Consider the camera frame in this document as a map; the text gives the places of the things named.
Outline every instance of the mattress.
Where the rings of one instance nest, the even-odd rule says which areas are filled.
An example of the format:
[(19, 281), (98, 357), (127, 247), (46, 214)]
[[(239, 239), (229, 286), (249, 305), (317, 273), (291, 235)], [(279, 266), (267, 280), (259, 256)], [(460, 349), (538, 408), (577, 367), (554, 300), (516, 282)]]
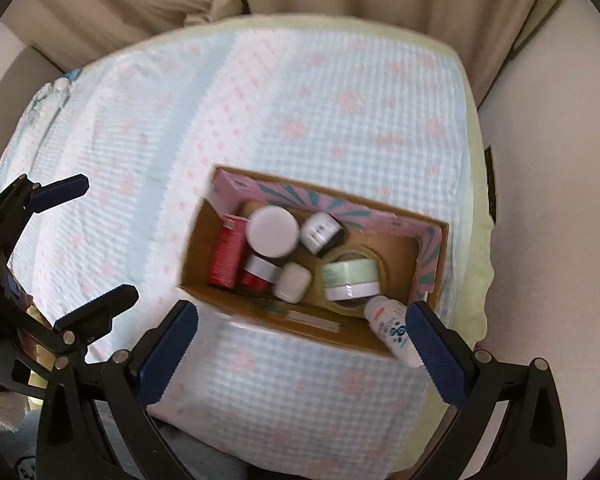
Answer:
[[(469, 345), (484, 337), (492, 223), (458, 56), (354, 19), (248, 17), (158, 36), (44, 87), (2, 156), (0, 190), (21, 173), (91, 181), (83, 199), (34, 217), (13, 253), (47, 319), (120, 283), (139, 289), (90, 359), (131, 348), (186, 297), (179, 265), (214, 163), (449, 222), (438, 314)], [(411, 465), (442, 418), (422, 368), (192, 300), (199, 333), (151, 412), (218, 449), (309, 478), (380, 479)]]

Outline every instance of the white lotion bottle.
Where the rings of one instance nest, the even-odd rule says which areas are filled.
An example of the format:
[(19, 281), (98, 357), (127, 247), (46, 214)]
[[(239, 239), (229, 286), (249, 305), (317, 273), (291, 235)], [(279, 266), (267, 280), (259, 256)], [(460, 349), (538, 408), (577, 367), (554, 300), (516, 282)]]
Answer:
[(406, 314), (406, 306), (385, 296), (375, 296), (365, 306), (365, 318), (378, 339), (409, 368), (418, 368), (422, 360), (407, 335)]

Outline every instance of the red box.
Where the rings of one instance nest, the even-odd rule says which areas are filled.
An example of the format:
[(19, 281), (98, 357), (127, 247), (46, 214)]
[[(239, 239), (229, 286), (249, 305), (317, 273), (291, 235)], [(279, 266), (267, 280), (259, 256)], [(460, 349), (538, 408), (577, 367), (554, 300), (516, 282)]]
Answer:
[(248, 222), (248, 219), (241, 216), (224, 215), (209, 268), (209, 283), (227, 288), (235, 287), (247, 245)]

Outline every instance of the white jar lid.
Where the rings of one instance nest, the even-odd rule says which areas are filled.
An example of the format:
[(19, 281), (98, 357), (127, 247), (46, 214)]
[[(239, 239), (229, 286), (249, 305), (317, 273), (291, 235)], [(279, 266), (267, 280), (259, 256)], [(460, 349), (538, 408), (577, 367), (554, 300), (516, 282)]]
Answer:
[(247, 242), (266, 258), (283, 258), (296, 248), (300, 227), (294, 216), (277, 205), (257, 209), (249, 217)]
[(310, 283), (311, 271), (295, 262), (289, 262), (282, 268), (274, 294), (282, 301), (296, 304), (304, 298)]
[(261, 257), (256, 256), (256, 254), (249, 256), (244, 270), (269, 283), (275, 283), (280, 273), (280, 267), (275, 266), (267, 260), (263, 260)]
[(332, 286), (324, 289), (324, 297), (329, 301), (347, 301), (368, 298), (380, 294), (380, 283), (358, 283), (357, 285)]

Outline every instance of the metal screw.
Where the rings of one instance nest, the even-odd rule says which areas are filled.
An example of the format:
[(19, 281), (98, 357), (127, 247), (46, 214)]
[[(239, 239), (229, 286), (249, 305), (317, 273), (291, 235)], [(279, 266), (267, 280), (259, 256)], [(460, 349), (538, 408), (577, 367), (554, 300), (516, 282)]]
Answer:
[(111, 356), (111, 360), (115, 363), (123, 363), (129, 359), (129, 350), (116, 350)]
[(58, 359), (56, 359), (56, 368), (58, 370), (62, 370), (63, 368), (66, 368), (66, 366), (69, 364), (69, 358), (62, 356), (59, 357)]
[(479, 363), (488, 363), (491, 361), (491, 354), (486, 350), (478, 350), (475, 354), (475, 360)]
[(67, 330), (62, 334), (62, 341), (64, 344), (72, 345), (75, 343), (75, 334), (71, 330)]
[(543, 372), (549, 369), (549, 363), (542, 358), (536, 359), (534, 364), (538, 370), (542, 370)]

